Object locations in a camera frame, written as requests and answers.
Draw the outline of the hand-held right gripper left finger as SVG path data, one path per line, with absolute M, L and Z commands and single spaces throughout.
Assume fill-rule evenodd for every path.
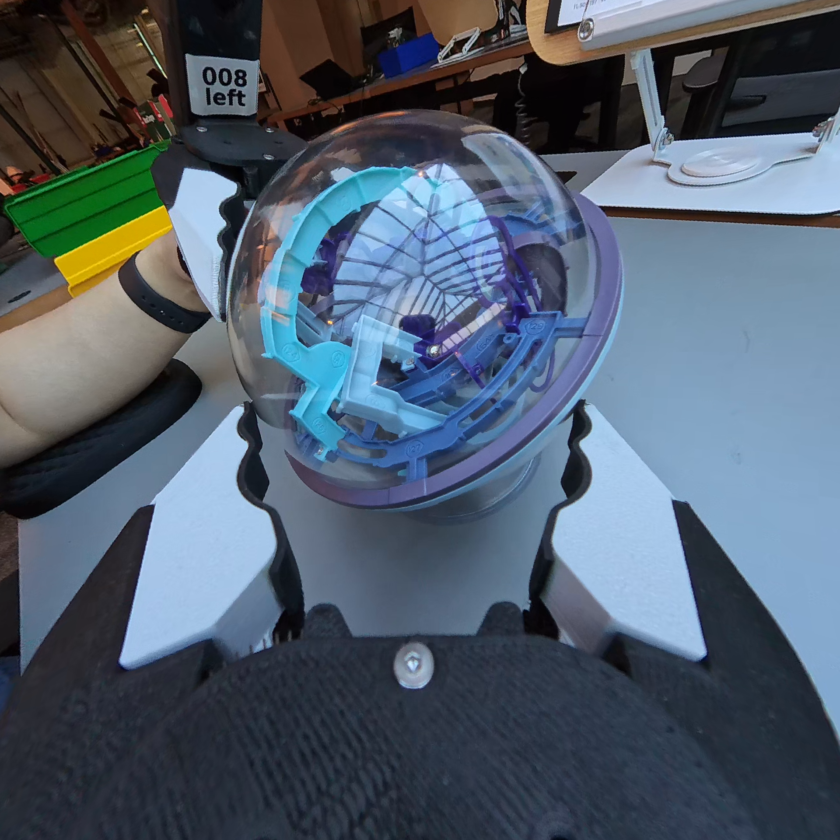
M 123 668 L 207 640 L 232 660 L 299 636 L 301 577 L 280 515 L 265 502 L 262 445 L 246 402 L 154 498 Z

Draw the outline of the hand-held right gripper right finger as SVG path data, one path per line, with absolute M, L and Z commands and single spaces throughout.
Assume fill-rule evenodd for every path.
M 549 568 L 534 592 L 562 635 L 602 656 L 617 635 L 689 661 L 707 656 L 674 501 L 590 403 L 574 409 L 566 499 L 542 541 Z

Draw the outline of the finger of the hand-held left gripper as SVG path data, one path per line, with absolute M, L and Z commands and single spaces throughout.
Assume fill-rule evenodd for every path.
M 227 319 L 228 271 L 246 218 L 243 188 L 184 145 L 171 145 L 151 167 L 185 266 L 211 315 Z

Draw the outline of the clear plastic ball stand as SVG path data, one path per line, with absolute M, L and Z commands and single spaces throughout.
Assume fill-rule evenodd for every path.
M 514 501 L 528 487 L 539 469 L 541 455 L 520 459 L 496 469 L 457 494 L 441 497 L 423 507 L 405 509 L 408 517 L 431 524 L 466 523 L 485 518 Z

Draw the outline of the clear maze ball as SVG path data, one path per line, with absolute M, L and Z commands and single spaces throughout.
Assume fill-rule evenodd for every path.
M 228 277 L 259 418 L 307 487 L 370 510 L 527 464 L 623 305 L 603 211 L 508 134 L 428 110 L 310 142 L 255 201 Z

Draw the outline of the person's left forearm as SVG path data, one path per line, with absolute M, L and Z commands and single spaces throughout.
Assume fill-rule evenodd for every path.
M 107 417 L 163 372 L 188 333 L 112 276 L 1 336 L 1 467 Z

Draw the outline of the person's left hand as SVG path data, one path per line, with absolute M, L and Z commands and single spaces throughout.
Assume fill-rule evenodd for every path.
M 163 298 L 185 310 L 208 314 L 198 291 L 182 267 L 175 231 L 157 238 L 135 257 L 135 265 L 146 284 Z

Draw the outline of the red and green package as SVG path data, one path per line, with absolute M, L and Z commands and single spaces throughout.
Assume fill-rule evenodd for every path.
M 151 142 L 169 142 L 172 139 L 175 126 L 169 107 L 162 98 L 141 101 L 136 110 Z

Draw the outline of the black wristband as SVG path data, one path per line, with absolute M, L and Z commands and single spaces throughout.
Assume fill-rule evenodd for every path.
M 128 298 L 139 310 L 168 329 L 181 334 L 197 332 L 211 314 L 186 309 L 149 286 L 137 268 L 138 255 L 139 252 L 132 255 L 118 271 L 119 284 Z

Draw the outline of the green plastic bin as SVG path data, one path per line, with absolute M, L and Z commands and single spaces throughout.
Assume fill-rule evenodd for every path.
M 169 145 L 153 143 L 54 178 L 8 198 L 3 211 L 37 253 L 63 256 L 163 205 L 151 167 Z

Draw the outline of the black laptop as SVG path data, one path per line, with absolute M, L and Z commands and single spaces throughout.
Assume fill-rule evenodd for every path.
M 359 88 L 359 79 L 351 75 L 333 59 L 325 59 L 299 76 L 323 101 L 348 95 Z

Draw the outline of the blue plastic bin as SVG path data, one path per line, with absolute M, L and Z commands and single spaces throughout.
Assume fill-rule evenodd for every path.
M 385 78 L 394 78 L 438 59 L 440 46 L 433 33 L 408 40 L 381 52 L 377 59 Z

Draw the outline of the white board stand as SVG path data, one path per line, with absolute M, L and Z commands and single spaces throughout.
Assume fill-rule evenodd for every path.
M 674 140 L 650 49 L 628 54 L 653 139 L 583 190 L 600 207 L 773 216 L 837 215 L 838 117 L 811 133 Z

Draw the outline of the black office chair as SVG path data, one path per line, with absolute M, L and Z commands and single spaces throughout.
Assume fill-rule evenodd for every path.
M 838 15 L 753 28 L 686 74 L 681 140 L 810 133 L 838 111 Z

